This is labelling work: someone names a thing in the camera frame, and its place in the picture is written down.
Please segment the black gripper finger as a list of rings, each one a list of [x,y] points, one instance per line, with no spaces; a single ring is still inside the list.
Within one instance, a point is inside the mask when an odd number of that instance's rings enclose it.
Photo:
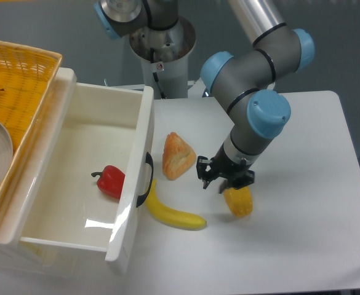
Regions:
[[[214,159],[208,159],[204,156],[198,156],[196,161],[196,171],[198,178],[202,181],[203,189],[207,189],[209,184],[217,179]]]
[[[246,170],[233,175],[222,176],[225,180],[219,187],[219,193],[222,194],[227,189],[242,189],[254,183],[255,172],[252,170]]]

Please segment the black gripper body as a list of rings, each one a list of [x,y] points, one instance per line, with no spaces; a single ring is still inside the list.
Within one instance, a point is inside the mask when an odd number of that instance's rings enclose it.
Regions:
[[[218,150],[213,159],[217,171],[217,178],[249,170],[246,160],[240,160],[240,163],[235,163],[227,156],[222,147]]]

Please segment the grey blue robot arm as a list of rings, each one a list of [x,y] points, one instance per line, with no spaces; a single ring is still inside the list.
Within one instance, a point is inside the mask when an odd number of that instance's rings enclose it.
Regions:
[[[200,77],[233,122],[213,158],[200,156],[198,178],[207,187],[217,178],[220,190],[251,185],[250,169],[290,118],[288,101],[269,86],[309,65],[315,55],[312,37],[290,29],[272,1],[230,1],[252,51],[236,58],[212,55]],[[177,1],[97,1],[94,10],[106,34],[124,36],[143,67],[143,78],[157,99],[181,98],[188,91],[188,56],[196,34],[178,13]]]

